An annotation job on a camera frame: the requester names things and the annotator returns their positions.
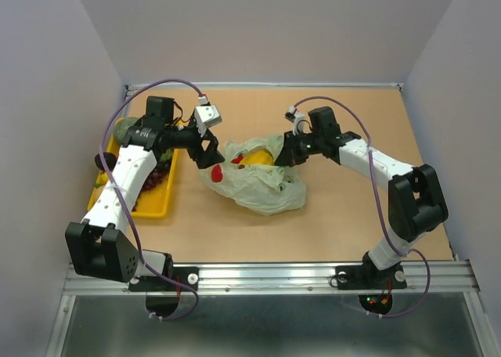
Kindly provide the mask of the green avocado print plastic bag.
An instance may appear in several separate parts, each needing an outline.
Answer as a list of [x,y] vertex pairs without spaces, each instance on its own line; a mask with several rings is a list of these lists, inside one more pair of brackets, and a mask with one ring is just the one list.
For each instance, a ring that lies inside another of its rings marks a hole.
[[307,187],[297,169],[270,165],[244,165],[234,168],[231,160],[242,154],[260,149],[268,150],[274,160],[283,148],[280,134],[257,137],[238,143],[226,142],[221,148],[225,161],[221,163],[224,178],[220,183],[211,181],[211,166],[198,171],[201,181],[209,189],[230,198],[241,207],[262,215],[274,215],[302,208],[306,203]]

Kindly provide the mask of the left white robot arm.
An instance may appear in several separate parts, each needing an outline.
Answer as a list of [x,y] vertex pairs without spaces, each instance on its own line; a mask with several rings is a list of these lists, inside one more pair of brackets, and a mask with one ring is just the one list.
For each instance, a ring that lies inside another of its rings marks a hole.
[[140,249],[126,232],[142,187],[170,149],[185,149],[199,169],[223,162],[211,127],[222,120],[205,95],[187,124],[174,120],[172,98],[150,96],[146,112],[124,134],[114,169],[81,222],[71,222],[65,239],[78,275],[128,282],[140,264]]

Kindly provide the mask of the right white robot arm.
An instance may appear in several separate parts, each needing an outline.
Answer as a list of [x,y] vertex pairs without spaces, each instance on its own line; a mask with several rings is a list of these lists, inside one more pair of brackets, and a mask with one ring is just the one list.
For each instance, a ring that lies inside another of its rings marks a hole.
[[360,268],[364,284],[379,286],[388,278],[388,269],[398,264],[423,234],[449,216],[436,171],[428,164],[412,166],[396,160],[374,149],[360,135],[341,131],[329,106],[307,114],[291,107],[285,117],[293,128],[283,135],[277,166],[293,167],[320,154],[367,177],[373,190],[386,191],[388,209],[380,216],[384,237],[369,251],[369,262]]

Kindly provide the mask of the yellow fake bell pepper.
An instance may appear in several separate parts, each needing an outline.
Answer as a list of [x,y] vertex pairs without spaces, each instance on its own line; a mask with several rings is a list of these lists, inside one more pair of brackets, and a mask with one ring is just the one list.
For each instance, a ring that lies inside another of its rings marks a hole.
[[242,165],[274,165],[273,155],[266,149],[254,150],[248,152],[240,164]]

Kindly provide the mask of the red fake apple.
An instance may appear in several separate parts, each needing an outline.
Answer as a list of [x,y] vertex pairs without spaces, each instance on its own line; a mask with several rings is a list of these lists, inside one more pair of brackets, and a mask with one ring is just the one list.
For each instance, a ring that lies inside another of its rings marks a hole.
[[[241,164],[242,160],[243,160],[243,155],[240,154],[239,156],[237,156],[233,160],[231,160],[231,164],[233,165],[234,168],[241,169],[241,168],[243,168],[243,165]],[[224,175],[223,175],[221,165],[216,164],[211,169],[211,181],[213,183],[220,183],[223,180],[223,178],[224,178]]]

